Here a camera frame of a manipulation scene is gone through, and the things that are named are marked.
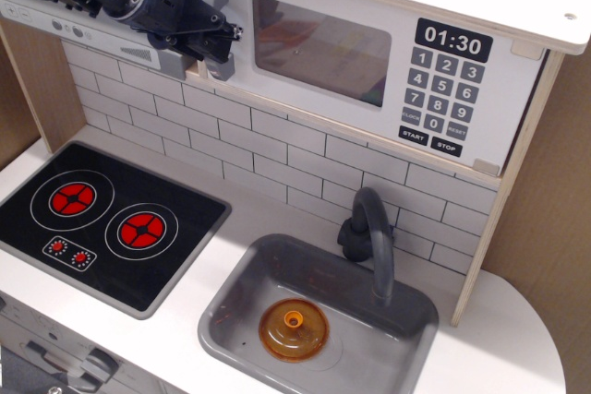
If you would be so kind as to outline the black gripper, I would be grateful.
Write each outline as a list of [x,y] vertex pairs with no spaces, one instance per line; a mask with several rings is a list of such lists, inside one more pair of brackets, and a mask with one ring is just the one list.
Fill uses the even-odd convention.
[[203,0],[103,1],[110,18],[143,32],[157,49],[170,49],[200,61],[229,60],[232,42],[243,29]]

